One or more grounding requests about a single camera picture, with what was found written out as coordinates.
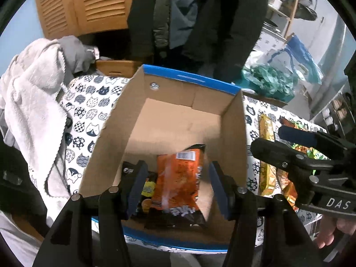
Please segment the human hand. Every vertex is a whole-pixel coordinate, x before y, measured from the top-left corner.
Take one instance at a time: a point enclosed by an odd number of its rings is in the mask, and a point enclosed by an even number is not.
[[[319,234],[314,240],[319,249],[323,248],[325,245],[328,246],[333,242],[333,233],[336,228],[345,234],[352,235],[356,230],[356,221],[323,216],[320,222]]]

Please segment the plastic bag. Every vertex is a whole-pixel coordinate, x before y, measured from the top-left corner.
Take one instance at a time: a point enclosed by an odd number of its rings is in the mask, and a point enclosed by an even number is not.
[[[204,162],[204,144],[157,157],[158,179],[146,228],[204,225],[196,201]]]
[[[298,84],[298,77],[287,71],[282,72],[268,65],[244,67],[243,79],[248,83],[239,83],[240,87],[250,88],[264,97],[289,102],[294,97],[294,88]]]
[[[293,35],[282,49],[271,50],[263,55],[258,63],[268,64],[282,71],[288,69],[302,81],[322,83],[322,71],[296,35]]]

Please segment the open cardboard box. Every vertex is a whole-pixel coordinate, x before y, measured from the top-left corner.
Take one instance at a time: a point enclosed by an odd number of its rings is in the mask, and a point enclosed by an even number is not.
[[[150,75],[153,68],[155,75]],[[117,185],[124,160],[135,164],[144,160],[150,171],[156,171],[157,155],[176,153],[196,143],[206,144],[209,160],[218,160],[226,175],[245,186],[246,130],[240,89],[181,71],[152,69],[140,67],[122,91],[96,142],[79,192],[97,195]],[[134,220],[122,223],[167,240],[228,244],[234,222],[220,214],[207,169],[202,171],[197,204],[207,221],[206,229],[146,230]]]

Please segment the louvered cabinet door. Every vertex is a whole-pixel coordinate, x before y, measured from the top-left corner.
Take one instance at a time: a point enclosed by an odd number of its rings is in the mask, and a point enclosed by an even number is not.
[[[47,39],[80,35],[73,0],[36,0],[38,16]]]
[[[132,0],[74,0],[82,34],[127,28]]]

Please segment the cat print tablecloth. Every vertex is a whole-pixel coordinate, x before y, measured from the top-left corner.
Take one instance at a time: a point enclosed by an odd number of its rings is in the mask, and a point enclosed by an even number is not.
[[[273,127],[275,136],[278,139],[278,129],[281,126],[279,122],[279,117],[285,117],[288,120],[299,121],[305,128],[309,131],[323,131],[326,132],[322,127],[315,125],[305,119],[302,119],[293,113],[276,107],[274,105],[268,104],[266,102],[258,101],[251,97],[244,96],[243,97],[243,108],[245,113],[245,125],[246,125],[246,136],[247,136],[247,188],[254,192],[258,193],[259,186],[259,172],[260,172],[260,161],[255,159],[252,156],[250,147],[251,142],[259,137],[259,116],[264,113],[273,121]],[[280,194],[282,192],[279,183],[276,183],[275,190],[272,197],[275,194]],[[299,219],[302,221],[304,225],[311,224],[315,220],[320,218],[319,214],[299,210],[297,212]],[[256,236],[256,245],[261,245],[263,242],[263,224],[259,227]]]
[[[111,110],[119,98],[122,88],[128,82],[129,79],[127,78],[113,78],[96,75],[81,76],[71,82],[68,92],[61,99],[60,104],[66,109],[68,115],[65,126],[65,142],[67,146],[65,159],[66,179],[71,194],[78,192],[81,178],[88,165],[95,143],[100,136],[100,131],[103,128],[105,121],[110,116]],[[278,133],[278,129],[281,126],[278,122],[280,116],[284,116],[285,118],[294,121],[300,121],[311,131],[325,130],[286,110],[246,96],[243,97],[243,105],[248,153],[247,187],[249,190],[257,194],[260,162],[252,156],[250,146],[251,142],[259,137],[258,116],[261,113],[268,115],[272,119],[275,126],[275,133]],[[277,184],[273,194],[280,192],[281,189]],[[319,218],[318,214],[304,210],[299,210],[298,216],[304,225]],[[92,229],[97,232],[99,231],[97,222],[92,221]],[[264,218],[259,217],[257,219],[256,246],[263,243],[263,236]],[[222,252],[222,250],[189,250],[158,246],[127,235],[125,235],[125,240],[127,243],[168,252],[189,252],[197,254]]]
[[[79,190],[95,143],[129,78],[84,75],[71,81],[60,105],[65,124],[65,178],[71,194]]]

